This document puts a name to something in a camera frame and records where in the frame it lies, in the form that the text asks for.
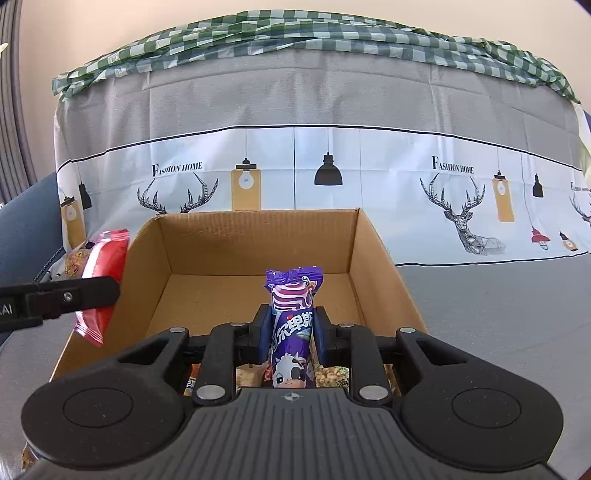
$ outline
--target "black stripe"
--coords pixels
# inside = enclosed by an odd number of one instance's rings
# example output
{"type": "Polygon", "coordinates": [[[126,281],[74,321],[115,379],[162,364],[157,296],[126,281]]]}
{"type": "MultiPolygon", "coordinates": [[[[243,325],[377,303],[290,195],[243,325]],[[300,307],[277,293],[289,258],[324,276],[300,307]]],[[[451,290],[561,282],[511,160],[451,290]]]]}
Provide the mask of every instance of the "black stripe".
{"type": "Polygon", "coordinates": [[[204,130],[202,132],[193,132],[193,133],[189,133],[189,134],[178,134],[178,135],[170,135],[169,137],[162,137],[162,138],[153,138],[151,140],[143,140],[141,142],[136,142],[136,143],[131,143],[131,144],[127,144],[127,145],[121,145],[119,147],[113,147],[113,148],[108,148],[107,150],[101,152],[101,153],[96,153],[94,155],[89,155],[88,157],[83,157],[83,158],[74,158],[72,160],[67,160],[66,162],[64,162],[62,165],[60,165],[60,167],[57,169],[57,171],[59,172],[62,167],[68,165],[68,163],[77,163],[80,161],[86,161],[86,160],[91,160],[93,158],[96,157],[100,157],[102,155],[105,155],[109,152],[114,152],[117,150],[121,150],[123,148],[128,148],[128,147],[137,147],[138,145],[145,145],[145,144],[149,144],[149,143],[155,143],[155,142],[160,142],[160,141],[164,141],[164,140],[173,140],[175,138],[185,138],[185,137],[194,137],[196,135],[204,135],[204,134],[212,134],[212,133],[216,133],[216,132],[223,132],[225,130],[233,130],[233,129],[243,129],[243,128],[301,128],[301,127],[320,127],[320,128],[359,128],[361,130],[386,130],[386,131],[391,131],[391,132],[406,132],[406,133],[410,133],[410,134],[420,134],[420,135],[437,135],[439,137],[450,137],[450,138],[457,138],[459,140],[468,140],[470,142],[476,142],[476,143],[481,143],[484,145],[490,145],[491,147],[501,147],[501,148],[505,148],[507,150],[512,150],[514,152],[519,152],[519,153],[525,153],[528,155],[533,155],[534,157],[538,157],[541,158],[543,160],[548,160],[554,163],[557,163],[559,165],[564,165],[565,167],[570,167],[574,170],[577,171],[583,171],[581,168],[577,168],[573,165],[568,165],[566,163],[562,163],[561,161],[558,160],[553,160],[552,158],[548,158],[548,157],[543,157],[542,155],[538,155],[532,152],[528,152],[527,150],[520,150],[519,148],[513,148],[513,147],[507,147],[506,145],[499,145],[499,144],[495,144],[495,143],[491,143],[491,142],[486,142],[484,140],[476,140],[474,138],[468,138],[468,137],[461,137],[460,135],[453,135],[453,134],[444,134],[444,133],[438,133],[438,132],[422,132],[419,130],[409,130],[406,128],[393,128],[393,127],[366,127],[363,125],[332,125],[332,124],[296,124],[296,125],[244,125],[241,127],[238,126],[233,126],[233,127],[223,127],[223,128],[215,128],[213,130],[204,130]]]}
{"type": "Polygon", "coordinates": [[[589,252],[581,252],[579,254],[574,255],[561,255],[559,257],[548,257],[548,258],[523,258],[521,260],[500,260],[498,262],[467,262],[467,263],[442,263],[442,264],[423,264],[423,263],[415,263],[415,262],[408,262],[408,263],[397,263],[395,264],[397,267],[406,267],[407,265],[415,265],[417,267],[462,267],[464,265],[494,265],[494,264],[502,264],[502,263],[518,263],[518,262],[536,262],[536,261],[544,261],[544,260],[557,260],[558,258],[573,258],[578,257],[580,255],[586,255],[589,252]]]}

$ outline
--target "brown cardboard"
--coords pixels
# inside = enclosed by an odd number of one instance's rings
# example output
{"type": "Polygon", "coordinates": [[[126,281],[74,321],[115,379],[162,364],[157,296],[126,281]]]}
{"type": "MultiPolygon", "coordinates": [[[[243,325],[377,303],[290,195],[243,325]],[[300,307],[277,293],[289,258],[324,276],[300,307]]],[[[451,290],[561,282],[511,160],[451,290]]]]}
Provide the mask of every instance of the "brown cardboard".
{"type": "Polygon", "coordinates": [[[252,320],[269,302],[268,268],[318,265],[316,306],[333,323],[367,325],[378,335],[425,330],[388,252],[360,210],[263,210],[165,215],[129,248],[121,296],[93,346],[73,333],[54,377],[173,326],[204,335],[220,323],[252,320]]]}

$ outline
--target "wall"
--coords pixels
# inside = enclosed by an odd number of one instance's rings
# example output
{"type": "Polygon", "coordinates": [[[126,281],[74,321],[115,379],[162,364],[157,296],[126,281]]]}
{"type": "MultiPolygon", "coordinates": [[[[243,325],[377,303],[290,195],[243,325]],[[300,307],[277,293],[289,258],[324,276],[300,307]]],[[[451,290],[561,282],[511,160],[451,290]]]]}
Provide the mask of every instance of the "wall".
{"type": "Polygon", "coordinates": [[[51,79],[148,34],[246,9],[292,8],[384,18],[448,35],[505,40],[547,58],[591,110],[591,16],[574,0],[24,0],[21,93],[27,137],[39,178],[55,169],[51,79]]]}

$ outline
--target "green checkered fabric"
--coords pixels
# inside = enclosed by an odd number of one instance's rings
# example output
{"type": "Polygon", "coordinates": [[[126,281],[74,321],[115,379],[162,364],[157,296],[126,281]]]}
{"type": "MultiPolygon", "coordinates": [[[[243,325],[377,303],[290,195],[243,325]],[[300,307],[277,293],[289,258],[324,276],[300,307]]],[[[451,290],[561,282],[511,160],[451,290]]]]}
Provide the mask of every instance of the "green checkered fabric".
{"type": "Polygon", "coordinates": [[[526,85],[548,85],[578,103],[549,61],[503,41],[449,37],[396,22],[298,10],[257,10],[169,28],[53,79],[62,100],[111,77],[195,60],[258,55],[282,48],[370,53],[455,67],[526,85]]]}

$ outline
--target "red snack bag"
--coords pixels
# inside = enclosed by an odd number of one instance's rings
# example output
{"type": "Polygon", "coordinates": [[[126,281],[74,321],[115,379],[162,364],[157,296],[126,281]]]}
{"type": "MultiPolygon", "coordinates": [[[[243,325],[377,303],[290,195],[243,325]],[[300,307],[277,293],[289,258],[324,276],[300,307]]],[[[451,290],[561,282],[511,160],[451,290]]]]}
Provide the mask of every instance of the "red snack bag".
{"type": "MultiPolygon", "coordinates": [[[[115,230],[100,234],[90,252],[82,278],[108,276],[121,282],[128,244],[129,232],[127,230],[115,230]]],[[[102,346],[103,334],[111,320],[113,308],[114,306],[101,307],[76,312],[77,320],[74,331],[96,346],[102,346]]]]}

